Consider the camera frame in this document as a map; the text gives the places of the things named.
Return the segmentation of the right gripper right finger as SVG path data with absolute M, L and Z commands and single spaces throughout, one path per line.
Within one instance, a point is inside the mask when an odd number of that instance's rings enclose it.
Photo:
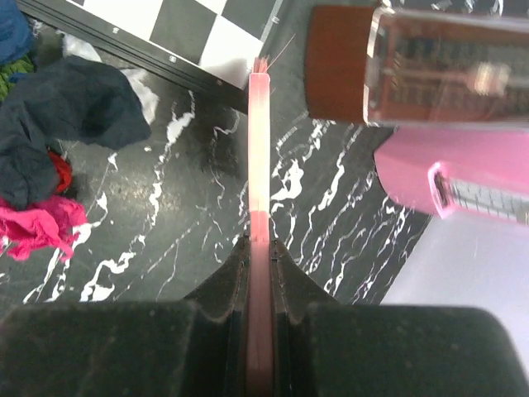
M 277 396 L 525 396 L 503 325 L 472 307 L 340 304 L 271 245 Z

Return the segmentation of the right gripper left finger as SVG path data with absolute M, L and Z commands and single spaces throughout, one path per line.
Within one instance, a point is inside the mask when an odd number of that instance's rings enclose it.
M 184 298 L 24 305 L 1 322 L 4 396 L 242 396 L 250 244 Z

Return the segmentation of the pink hand brush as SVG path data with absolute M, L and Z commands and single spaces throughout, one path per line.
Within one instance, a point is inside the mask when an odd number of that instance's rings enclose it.
M 249 77 L 248 209 L 250 277 L 246 393 L 271 396 L 274 353 L 270 281 L 270 77 L 268 60 L 255 60 Z

